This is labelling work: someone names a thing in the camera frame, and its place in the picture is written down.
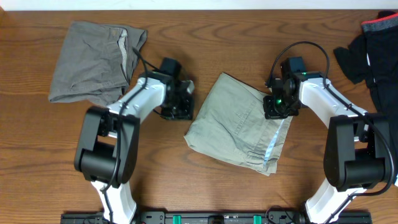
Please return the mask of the beige shorts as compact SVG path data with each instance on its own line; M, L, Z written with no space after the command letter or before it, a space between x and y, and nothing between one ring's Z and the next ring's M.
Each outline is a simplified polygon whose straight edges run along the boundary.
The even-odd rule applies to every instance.
M265 96L221 73L184 136L188 147L266 176L276 173L292 119L266 119Z

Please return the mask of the grey shorts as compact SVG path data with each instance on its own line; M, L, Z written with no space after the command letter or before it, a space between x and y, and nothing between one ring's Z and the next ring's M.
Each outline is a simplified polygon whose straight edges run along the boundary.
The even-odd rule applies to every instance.
M57 60L49 102L88 100L107 106L128 89L147 31L116 24L72 22Z

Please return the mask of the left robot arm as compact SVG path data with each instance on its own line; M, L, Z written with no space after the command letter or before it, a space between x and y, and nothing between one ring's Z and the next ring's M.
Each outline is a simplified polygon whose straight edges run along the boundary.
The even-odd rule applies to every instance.
M139 131L151 112L166 120L193 118L194 83L182 79L181 64L164 58L160 67L144 62L135 87L117 102L92 106L85 114L74 167L91 182L108 223L132 223L137 204L129 180L136 166Z

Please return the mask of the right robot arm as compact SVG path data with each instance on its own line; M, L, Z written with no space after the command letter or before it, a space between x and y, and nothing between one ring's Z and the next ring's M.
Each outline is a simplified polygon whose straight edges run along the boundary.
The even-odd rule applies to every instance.
M272 94L264 98L266 119L297 116L311 109L328 129L323 170L325 180L290 216L292 223L355 223L369 221L343 210L356 197L386 192L396 174L389 147L386 118L352 104L339 93L324 72L309 72L302 57L290 57L281 65L282 76L270 77Z

